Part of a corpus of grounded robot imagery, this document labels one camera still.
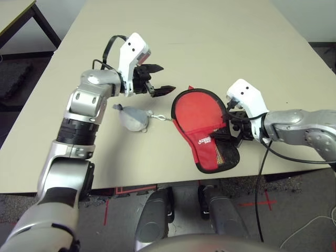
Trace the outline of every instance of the white cable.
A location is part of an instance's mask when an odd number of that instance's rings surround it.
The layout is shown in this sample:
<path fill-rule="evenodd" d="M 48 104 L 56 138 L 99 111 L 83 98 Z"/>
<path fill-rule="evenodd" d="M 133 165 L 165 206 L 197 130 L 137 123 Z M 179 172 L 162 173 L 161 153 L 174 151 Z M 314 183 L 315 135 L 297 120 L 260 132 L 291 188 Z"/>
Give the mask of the white cable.
<path fill-rule="evenodd" d="M 168 120 L 168 121 L 172 121 L 172 119 L 167 118 L 167 117 L 165 117 L 165 116 L 162 115 L 162 114 L 154 114 L 154 112 L 153 112 L 152 110 L 148 110 L 148 111 L 147 111 L 147 116 L 148 116 L 148 117 L 153 117 L 153 118 L 159 119 L 160 121 L 166 121 L 166 120 Z"/>
<path fill-rule="evenodd" d="M 297 231 L 295 231 L 293 234 L 291 234 L 290 236 L 288 236 L 288 238 L 286 240 L 283 241 L 283 243 L 280 245 L 280 248 L 282 248 L 285 243 L 290 239 L 292 238 L 294 235 L 296 235 L 298 232 L 300 232 L 301 230 L 303 230 L 305 227 L 309 226 L 309 224 L 311 224 L 313 221 L 315 221 L 316 219 L 318 218 L 326 218 L 326 219 L 330 219 L 332 220 L 333 224 L 335 225 L 336 227 L 336 220 L 333 218 L 333 214 L 334 214 L 334 211 L 336 210 L 336 206 L 333 208 L 333 210 L 331 211 L 331 217 L 327 217 L 327 216 L 317 216 L 315 217 L 314 219 L 312 219 L 311 221 L 309 221 L 307 224 L 305 224 L 303 227 L 301 227 L 300 229 L 298 229 Z"/>

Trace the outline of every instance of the black cable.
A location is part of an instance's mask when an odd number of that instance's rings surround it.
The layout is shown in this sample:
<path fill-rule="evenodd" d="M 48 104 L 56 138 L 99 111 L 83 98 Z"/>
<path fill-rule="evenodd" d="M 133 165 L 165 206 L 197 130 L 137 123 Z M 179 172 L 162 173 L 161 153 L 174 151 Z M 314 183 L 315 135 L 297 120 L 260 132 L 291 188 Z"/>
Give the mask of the black cable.
<path fill-rule="evenodd" d="M 256 117 L 249 117 L 249 118 L 243 118 L 243 117 L 237 117 L 237 116 L 235 116 L 234 114 L 232 114 L 232 113 L 230 113 L 228 110 L 226 110 L 226 113 L 230 116 L 230 117 L 232 117 L 232 118 L 236 118 L 236 119 L 239 119 L 240 121 L 253 121 L 253 120 L 256 120 L 256 119 L 259 119 L 259 118 L 261 118 L 261 117 L 263 117 L 263 116 L 265 116 L 267 113 L 262 113 L 262 114 L 260 114 L 260 115 L 257 115 Z"/>
<path fill-rule="evenodd" d="M 264 147 L 268 148 L 267 144 L 263 141 L 262 137 L 260 138 L 260 142 Z M 334 164 L 334 163 L 336 163 L 336 160 L 333 160 L 333 161 L 311 161 L 311 160 L 294 159 L 292 157 L 281 155 L 280 153 L 274 151 L 271 148 L 269 149 L 269 151 L 271 153 L 273 153 L 274 155 L 282 158 L 282 159 L 286 159 L 286 160 L 293 161 L 293 162 L 299 162 L 299 163 L 305 163 L 305 164 Z"/>
<path fill-rule="evenodd" d="M 232 113 L 230 113 L 230 109 L 233 109 L 239 102 L 232 99 L 231 101 L 229 101 L 227 103 L 227 108 L 225 109 L 225 112 L 232 118 L 236 118 L 236 119 L 239 119 L 240 121 L 253 121 L 253 120 L 256 120 L 256 119 L 259 119 L 263 116 L 265 116 L 267 113 L 263 113 L 263 114 L 260 114 L 260 115 L 257 115 L 256 117 L 250 117 L 250 118 L 243 118 L 243 117 L 238 117 Z"/>
<path fill-rule="evenodd" d="M 109 70 L 114 69 L 114 68 L 111 67 L 110 65 L 105 64 L 104 62 L 101 62 L 99 59 L 94 59 L 94 60 L 92 61 L 92 69 L 95 68 L 95 67 L 94 67 L 94 66 L 95 66 L 95 62 L 101 63 L 102 66 L 106 67 L 106 68 L 109 69 Z"/>
<path fill-rule="evenodd" d="M 266 157 L 268 154 L 268 151 L 270 150 L 270 147 L 272 145 L 272 140 L 269 142 L 268 146 L 267 146 L 267 150 L 265 152 L 264 158 L 262 160 L 261 166 L 260 166 L 260 170 L 259 170 L 259 174 L 257 176 L 257 182 L 256 182 L 256 190 L 255 190 L 255 208 L 256 208 L 256 217 L 257 217 L 257 225 L 258 225 L 258 230 L 259 230 L 259 236 L 260 236 L 260 240 L 261 242 L 264 242 L 264 238 L 263 238 L 263 233 L 261 231 L 261 226 L 260 226 L 260 220 L 259 220 L 259 213 L 258 213 L 258 190 L 259 190 L 259 183 L 260 183 L 260 179 L 261 179 L 261 174 L 265 165 L 265 161 L 266 161 Z"/>
<path fill-rule="evenodd" d="M 110 38 L 109 42 L 107 43 L 106 45 L 106 48 L 104 50 L 104 53 L 103 53 L 103 63 L 107 64 L 107 56 L 110 52 L 110 49 L 114 43 L 114 41 L 117 39 L 117 38 L 121 38 L 123 39 L 124 41 L 126 41 L 128 39 L 128 37 L 126 36 L 123 36 L 123 35 L 114 35 Z M 101 64 L 101 70 L 104 70 L 105 66 L 103 64 Z"/>

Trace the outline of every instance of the floor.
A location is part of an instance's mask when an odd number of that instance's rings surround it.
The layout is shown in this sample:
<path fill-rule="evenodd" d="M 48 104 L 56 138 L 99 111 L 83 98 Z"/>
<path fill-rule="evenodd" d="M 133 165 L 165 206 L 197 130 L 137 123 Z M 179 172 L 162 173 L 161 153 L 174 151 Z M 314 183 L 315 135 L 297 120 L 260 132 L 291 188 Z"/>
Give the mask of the floor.
<path fill-rule="evenodd" d="M 315 48 L 326 64 L 336 72 L 335 51 Z M 25 89 L 11 101 L 24 104 L 43 73 L 49 58 L 29 59 L 34 66 Z M 18 116 L 18 112 L 0 112 L 0 146 Z M 214 181 L 223 193 L 232 198 L 242 216 L 251 239 L 259 240 L 255 219 L 254 201 L 248 181 L 232 184 L 232 180 Z M 197 202 L 197 182 L 172 184 L 176 200 L 175 221 L 169 224 L 169 236 L 189 233 L 213 233 L 209 221 L 200 218 Z M 260 190 L 259 215 L 266 244 L 275 247 L 294 231 L 318 215 L 330 216 L 336 205 L 336 180 L 331 169 L 324 169 L 288 178 L 275 186 L 267 184 L 268 198 Z M 112 198 L 109 200 L 107 223 L 104 225 L 106 198 L 92 197 L 89 202 L 80 204 L 78 238 L 81 252 L 85 251 L 133 251 L 134 232 L 142 208 L 149 194 Z M 14 227 L 17 219 L 36 199 L 22 196 L 0 195 L 0 246 Z M 332 221 L 320 218 L 293 236 L 284 246 L 287 251 L 336 251 L 336 228 Z"/>

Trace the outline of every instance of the white label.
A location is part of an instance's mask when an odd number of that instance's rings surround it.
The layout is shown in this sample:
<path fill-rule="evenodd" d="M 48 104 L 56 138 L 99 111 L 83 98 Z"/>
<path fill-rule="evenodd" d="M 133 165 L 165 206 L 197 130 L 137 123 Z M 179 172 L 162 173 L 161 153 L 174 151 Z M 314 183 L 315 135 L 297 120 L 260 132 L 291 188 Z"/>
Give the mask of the white label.
<path fill-rule="evenodd" d="M 210 142 L 211 142 L 211 137 L 208 136 L 207 138 L 199 139 L 198 144 L 210 143 Z"/>

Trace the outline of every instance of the table leg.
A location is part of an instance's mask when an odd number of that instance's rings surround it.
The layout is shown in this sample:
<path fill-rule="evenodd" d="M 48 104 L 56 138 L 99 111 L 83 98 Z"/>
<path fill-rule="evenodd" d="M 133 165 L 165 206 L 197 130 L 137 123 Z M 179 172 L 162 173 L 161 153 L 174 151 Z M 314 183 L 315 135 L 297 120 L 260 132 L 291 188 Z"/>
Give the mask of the table leg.
<path fill-rule="evenodd" d="M 56 32 L 53 30 L 53 28 L 50 26 L 46 18 L 43 16 L 42 12 L 39 10 L 39 8 L 34 4 L 31 9 L 34 11 L 33 18 L 37 22 L 37 24 L 41 27 L 41 29 L 44 31 L 44 33 L 48 36 L 48 38 L 51 40 L 53 45 L 58 48 L 61 44 L 61 39 L 58 37 Z"/>
<path fill-rule="evenodd" d="M 31 17 L 33 17 L 33 15 L 34 12 L 32 9 L 27 10 L 8 29 L 6 29 L 0 36 L 0 48 L 2 48 L 14 36 L 14 34 L 16 34 L 17 31 L 20 30 Z"/>

